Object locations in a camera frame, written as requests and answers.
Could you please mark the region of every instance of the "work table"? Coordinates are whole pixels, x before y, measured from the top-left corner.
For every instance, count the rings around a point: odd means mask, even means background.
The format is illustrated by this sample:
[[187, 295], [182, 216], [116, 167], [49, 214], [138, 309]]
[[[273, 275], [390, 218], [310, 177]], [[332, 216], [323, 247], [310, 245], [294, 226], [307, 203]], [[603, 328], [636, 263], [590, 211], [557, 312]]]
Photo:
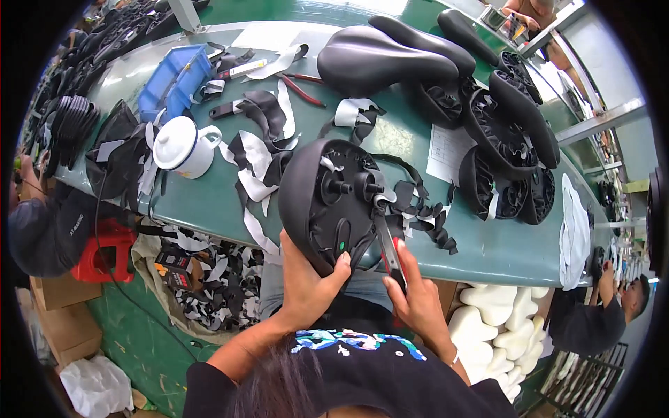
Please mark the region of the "work table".
[[[359, 16], [353, 22], [342, 21], [342, 25], [362, 24]], [[124, 99], [130, 108], [137, 112], [137, 96], [144, 83], [153, 73], [163, 56], [179, 45], [189, 45], [214, 41], [222, 45], [230, 45], [249, 24], [259, 26], [262, 22], [237, 22], [212, 25], [206, 33], [190, 37], [172, 35], [151, 44], [144, 45], [113, 61], [100, 81], [91, 89], [89, 99], [94, 101], [102, 111], [102, 122], [111, 108], [119, 99]], [[299, 28], [295, 43], [307, 43], [309, 52], [306, 57], [290, 67], [289, 71], [317, 76], [316, 56], [338, 26], [301, 21], [272, 21], [274, 30], [295, 30]], [[418, 29], [439, 33], [438, 28], [421, 27], [408, 21]], [[500, 51], [506, 45], [490, 32], [488, 39], [483, 38], [491, 47]], [[230, 52], [240, 55], [246, 49], [231, 48]], [[256, 59], [276, 57], [274, 51], [256, 49]], [[477, 60], [474, 77], [487, 83], [492, 68]], [[277, 77], [269, 77], [261, 81], [240, 83], [240, 79], [232, 80], [225, 85], [221, 98], [193, 105], [191, 111], [199, 128], [213, 124], [223, 133], [223, 141], [229, 143], [239, 130], [247, 130], [260, 135], [260, 129], [253, 121], [243, 114], [222, 120], [211, 120], [209, 110], [214, 106], [242, 98], [248, 90], [276, 91]], [[299, 149], [304, 144], [315, 140], [321, 126], [333, 116], [341, 97], [327, 87], [297, 81], [297, 84], [308, 94], [327, 104], [326, 109], [317, 108], [303, 101], [290, 92], [290, 101], [295, 115], [296, 132], [301, 132]], [[398, 86], [392, 86], [382, 93], [371, 97], [387, 111], [377, 119], [376, 127], [364, 141], [362, 147], [369, 152], [383, 152], [401, 157], [413, 165], [423, 177], [425, 187], [430, 193], [430, 203], [446, 203], [449, 184], [425, 173], [429, 152], [431, 126], [412, 110], [399, 92]], [[564, 108], [564, 103], [556, 98], [548, 100], [541, 106], [546, 119], [553, 130], [558, 132], [575, 124], [576, 120]], [[89, 140], [94, 142], [96, 128]], [[347, 139], [350, 130], [333, 129], [328, 138]], [[595, 222], [606, 222], [601, 206], [595, 199], [588, 184], [571, 161], [562, 154], [562, 162], [553, 171], [556, 180], [555, 203], [549, 216], [540, 225], [527, 225], [518, 220], [481, 221], [466, 206], [455, 192], [452, 209], [444, 228], [458, 242], [458, 253], [449, 255], [448, 251], [439, 249], [426, 233], [414, 231], [407, 245], [418, 259], [423, 276], [427, 278], [457, 280], [461, 282], [483, 282], [495, 284], [514, 284], [521, 286], [560, 286], [559, 269], [559, 231], [562, 222], [562, 191], [561, 179], [567, 173], [573, 186], [579, 192], [584, 206], [590, 204]], [[381, 170], [394, 185], [398, 180], [409, 180], [408, 175], [399, 167], [379, 162]], [[56, 178], [87, 193], [92, 193], [86, 178], [84, 158], [81, 156], [74, 169], [59, 167]], [[176, 173], [167, 173], [165, 177], [165, 195], [160, 196], [160, 187], [156, 186], [151, 202], [142, 196], [139, 211], [143, 214], [151, 212], [155, 219], [200, 231], [229, 241], [257, 246], [246, 230], [242, 221], [242, 208], [237, 198], [234, 184], [237, 181], [237, 167], [224, 161], [220, 152], [216, 151], [214, 161], [209, 170], [200, 178], [189, 180]], [[272, 197], [268, 217], [262, 215], [260, 204], [252, 208], [252, 212], [260, 221], [265, 234], [278, 243], [278, 235], [282, 228], [278, 216], [276, 194]], [[609, 230], [593, 231], [593, 245], [607, 246], [611, 233]], [[377, 243], [368, 250], [361, 266], [368, 268], [374, 265], [380, 256]]]

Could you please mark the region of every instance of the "product box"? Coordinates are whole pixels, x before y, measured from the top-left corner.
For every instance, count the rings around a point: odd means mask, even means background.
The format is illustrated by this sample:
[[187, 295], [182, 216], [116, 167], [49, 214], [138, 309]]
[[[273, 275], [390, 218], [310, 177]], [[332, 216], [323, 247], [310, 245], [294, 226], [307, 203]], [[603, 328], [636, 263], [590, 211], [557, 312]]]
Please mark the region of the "product box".
[[193, 292], [202, 286], [202, 266], [197, 259], [186, 253], [161, 252], [156, 257], [154, 266], [164, 283], [171, 288]]

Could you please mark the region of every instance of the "red plastic stool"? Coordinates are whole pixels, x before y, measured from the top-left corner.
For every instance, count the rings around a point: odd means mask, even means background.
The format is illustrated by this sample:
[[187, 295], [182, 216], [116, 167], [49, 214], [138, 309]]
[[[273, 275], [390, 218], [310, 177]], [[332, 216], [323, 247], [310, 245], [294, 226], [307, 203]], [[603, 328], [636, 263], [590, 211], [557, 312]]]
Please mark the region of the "red plastic stool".
[[79, 264], [72, 269], [74, 278], [81, 282], [111, 282], [112, 278], [104, 267], [106, 261], [108, 266], [113, 266], [114, 279], [117, 282], [131, 282], [134, 273], [128, 273], [128, 253], [137, 239], [137, 234], [130, 228], [119, 225], [114, 219], [105, 219], [98, 222], [98, 238], [103, 251], [105, 247], [115, 247], [116, 262], [103, 260], [105, 255], [98, 251], [95, 236], [89, 237]]

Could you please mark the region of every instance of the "mug handle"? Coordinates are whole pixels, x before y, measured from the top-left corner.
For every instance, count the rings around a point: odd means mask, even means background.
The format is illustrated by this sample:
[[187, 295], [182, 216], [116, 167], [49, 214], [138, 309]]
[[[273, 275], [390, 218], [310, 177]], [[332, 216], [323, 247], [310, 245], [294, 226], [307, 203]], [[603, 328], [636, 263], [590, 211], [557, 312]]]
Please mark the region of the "mug handle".
[[197, 131], [198, 138], [201, 138], [202, 136], [206, 138], [207, 135], [213, 135], [215, 137], [213, 142], [210, 140], [207, 141], [207, 144], [211, 149], [216, 148], [218, 144], [221, 143], [221, 139], [223, 138], [221, 130], [214, 125], [205, 126], [204, 128]]

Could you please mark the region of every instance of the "embroidered design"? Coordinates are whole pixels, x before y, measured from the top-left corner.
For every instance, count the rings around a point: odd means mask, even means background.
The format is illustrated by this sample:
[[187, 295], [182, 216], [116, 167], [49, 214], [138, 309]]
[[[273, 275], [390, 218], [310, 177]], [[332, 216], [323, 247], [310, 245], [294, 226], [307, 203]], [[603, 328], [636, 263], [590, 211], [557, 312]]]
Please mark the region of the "embroidered design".
[[[402, 338], [397, 335], [388, 335], [388, 334], [372, 334], [367, 335], [361, 332], [355, 332], [354, 330], [344, 329], [340, 332], [335, 332], [335, 330], [299, 330], [295, 333], [295, 340], [297, 345], [290, 350], [292, 353], [299, 352], [303, 348], [309, 348], [310, 350], [322, 350], [326, 347], [329, 347], [333, 344], [344, 343], [346, 345], [357, 348], [358, 350], [378, 350], [379, 347], [384, 342], [388, 340], [396, 340], [400, 344], [404, 345], [409, 351], [409, 354], [416, 360], [427, 360], [427, 357], [416, 348], [415, 345], [406, 338]], [[349, 356], [351, 353], [346, 348], [342, 347], [341, 344], [338, 344], [339, 350], [338, 353], [341, 353], [343, 356]], [[404, 356], [403, 351], [395, 351], [396, 356]]]

